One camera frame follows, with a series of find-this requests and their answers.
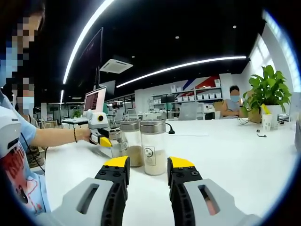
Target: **brown powder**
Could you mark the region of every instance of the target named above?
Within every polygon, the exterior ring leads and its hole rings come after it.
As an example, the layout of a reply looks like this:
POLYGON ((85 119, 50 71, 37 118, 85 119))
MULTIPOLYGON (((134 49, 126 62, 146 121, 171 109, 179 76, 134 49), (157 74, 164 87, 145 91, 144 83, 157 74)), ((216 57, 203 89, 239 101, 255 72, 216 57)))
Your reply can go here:
POLYGON ((143 166, 141 146, 131 146, 127 148, 127 155, 130 157, 131 166, 143 166))

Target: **black ceiling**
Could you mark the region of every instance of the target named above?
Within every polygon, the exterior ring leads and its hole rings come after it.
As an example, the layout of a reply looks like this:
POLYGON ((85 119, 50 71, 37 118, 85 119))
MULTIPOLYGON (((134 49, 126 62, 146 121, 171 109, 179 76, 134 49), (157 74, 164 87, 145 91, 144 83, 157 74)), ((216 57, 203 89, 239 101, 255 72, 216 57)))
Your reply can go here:
MULTIPOLYGON (((69 96, 84 97, 92 90, 95 69, 82 65, 79 56, 101 27, 103 64, 119 56, 134 65, 121 74, 101 73, 101 82, 116 80, 116 85, 191 61, 248 56, 264 27, 262 7, 255 0, 115 0, 88 32, 63 85, 73 47, 101 3, 100 0, 47 2, 44 30, 30 52, 36 104, 59 102, 62 89, 64 102, 72 101, 69 96)), ((185 67, 116 88, 115 95, 188 78, 241 73, 246 64, 247 60, 185 67)))

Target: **person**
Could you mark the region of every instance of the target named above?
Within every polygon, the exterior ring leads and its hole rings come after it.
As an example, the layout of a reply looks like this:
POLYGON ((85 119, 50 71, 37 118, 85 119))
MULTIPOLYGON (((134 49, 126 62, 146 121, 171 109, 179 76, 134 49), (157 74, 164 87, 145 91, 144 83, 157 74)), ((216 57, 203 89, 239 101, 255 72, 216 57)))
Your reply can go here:
POLYGON ((238 86, 230 87, 230 99, 223 101, 221 114, 224 119, 237 118, 240 115, 240 106, 242 105, 240 99, 240 92, 238 86))
MULTIPOLYGON (((8 81, 17 81, 18 98, 27 103, 26 81, 18 79, 18 57, 34 41, 45 19, 44 0, 2 0, 0 2, 0 87, 8 81)), ((78 140, 89 141, 90 130, 86 129, 39 129, 25 120, 11 105, 8 98, 0 91, 0 117, 11 112, 21 123, 21 132, 14 148, 1 145, 0 166, 5 172, 14 196, 33 214, 50 211, 45 177, 31 172, 25 151, 32 146, 59 146, 78 140)))
MULTIPOLYGON (((23 107, 23 103, 19 104, 17 103, 15 106, 16 111, 26 120, 28 121, 31 125, 33 125, 36 128, 39 128, 39 124, 37 120, 33 117, 33 108, 34 108, 34 97, 27 97, 27 107, 23 107), (29 109, 29 114, 24 114, 23 109, 28 108, 29 109)), ((44 151, 47 150, 48 147, 40 147, 44 151)), ((35 168, 35 167, 40 167, 44 165, 44 158, 40 154, 40 148, 37 146, 29 146, 29 148, 26 150, 26 156, 27 156, 27 161, 29 164, 30 168, 35 168)))

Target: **led light strip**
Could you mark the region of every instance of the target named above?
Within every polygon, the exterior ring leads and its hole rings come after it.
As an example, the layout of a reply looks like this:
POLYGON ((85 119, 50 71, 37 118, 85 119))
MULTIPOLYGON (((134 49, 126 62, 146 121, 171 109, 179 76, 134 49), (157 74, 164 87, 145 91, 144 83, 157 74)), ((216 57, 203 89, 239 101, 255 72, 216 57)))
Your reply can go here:
MULTIPOLYGON (((88 33, 88 31, 90 30, 90 28, 92 27, 92 25, 95 23, 95 21, 98 19, 98 17, 106 10, 106 8, 108 8, 108 6, 113 2, 114 0, 105 0, 103 2, 103 4, 101 4, 101 6, 97 9, 97 11, 92 15, 92 17, 90 18, 90 20, 88 21, 88 23, 86 24, 86 26, 84 27, 83 31, 81 32, 79 38, 77 39, 77 42, 73 48, 73 51, 71 53, 69 62, 67 64, 67 68, 65 71, 65 76, 63 79, 63 84, 66 83, 70 69, 71 69, 71 65, 73 63, 73 60, 75 58, 75 55, 79 49, 79 46, 81 45, 81 43, 83 42, 86 34, 88 33)), ((61 102, 63 99, 63 90, 61 92, 61 102)))
POLYGON ((64 90, 61 91, 61 101, 60 101, 60 104, 63 103, 63 96, 64 96, 64 90))
POLYGON ((133 80, 130 80, 130 81, 127 81, 125 83, 122 83, 118 86, 116 86, 117 88, 121 87, 121 86, 124 86, 124 85, 127 85, 131 82, 134 82, 134 81, 137 81, 137 80, 140 80, 140 79, 144 79, 146 77, 149 77, 149 76, 152 76, 152 75, 155 75, 155 74, 159 74, 159 73, 162 73, 162 72, 167 72, 167 71, 170 71, 170 70, 173 70, 173 69, 177 69, 177 68, 180 68, 180 67, 187 67, 187 66, 190 66, 190 65, 197 65, 197 64, 202 64, 202 63, 208 63, 208 62, 213 62, 213 61, 221 61, 221 60, 238 60, 238 59, 246 59, 246 56, 228 56, 228 57, 219 57, 219 58, 213 58, 213 59, 208 59, 208 60, 200 60, 200 61, 195 61, 195 62, 190 62, 190 63, 186 63, 186 64, 182 64, 182 65, 177 65, 177 66, 174 66, 174 67, 169 67, 169 68, 166 68, 166 69, 162 69, 160 71, 157 71, 157 72, 153 72, 153 73, 150 73, 150 74, 146 74, 144 76, 141 76, 139 78, 136 78, 136 79, 133 79, 133 80))

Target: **hand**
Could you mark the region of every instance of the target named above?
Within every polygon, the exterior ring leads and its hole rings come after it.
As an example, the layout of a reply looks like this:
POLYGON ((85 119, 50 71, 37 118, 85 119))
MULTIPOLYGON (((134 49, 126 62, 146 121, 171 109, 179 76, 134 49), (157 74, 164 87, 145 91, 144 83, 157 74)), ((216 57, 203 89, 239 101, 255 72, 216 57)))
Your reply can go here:
POLYGON ((77 140, 85 140, 90 142, 91 131, 89 128, 82 128, 75 130, 75 136, 77 140))

